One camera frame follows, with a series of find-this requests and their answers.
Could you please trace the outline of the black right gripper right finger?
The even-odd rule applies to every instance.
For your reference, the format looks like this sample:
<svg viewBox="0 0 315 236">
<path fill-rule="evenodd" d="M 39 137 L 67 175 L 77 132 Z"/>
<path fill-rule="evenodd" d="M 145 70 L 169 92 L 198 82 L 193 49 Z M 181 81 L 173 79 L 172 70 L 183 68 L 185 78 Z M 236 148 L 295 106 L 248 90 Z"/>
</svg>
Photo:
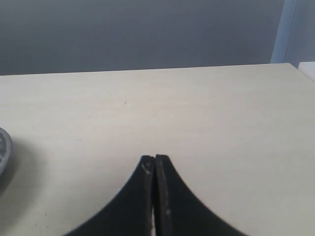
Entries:
<svg viewBox="0 0 315 236">
<path fill-rule="evenodd" d="M 155 157 L 157 236 L 243 236 L 215 215 L 187 187 L 169 156 Z"/>
</svg>

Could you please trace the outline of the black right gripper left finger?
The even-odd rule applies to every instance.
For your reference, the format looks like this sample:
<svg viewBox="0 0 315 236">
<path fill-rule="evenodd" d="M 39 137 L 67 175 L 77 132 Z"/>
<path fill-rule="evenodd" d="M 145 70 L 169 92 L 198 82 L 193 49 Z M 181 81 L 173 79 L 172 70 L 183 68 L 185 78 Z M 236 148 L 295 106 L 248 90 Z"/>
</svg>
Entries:
<svg viewBox="0 0 315 236">
<path fill-rule="evenodd" d="M 142 156 L 130 179 L 96 215 L 68 236 L 150 236 L 155 159 Z"/>
</svg>

